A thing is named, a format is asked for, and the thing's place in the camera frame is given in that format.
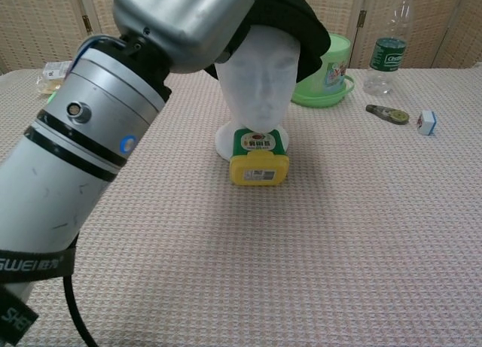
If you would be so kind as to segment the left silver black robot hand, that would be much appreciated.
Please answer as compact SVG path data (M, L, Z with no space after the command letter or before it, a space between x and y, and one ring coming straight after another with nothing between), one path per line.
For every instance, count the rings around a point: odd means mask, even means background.
M255 0L113 0L122 35L147 38L169 58L169 70L189 74L224 52Z

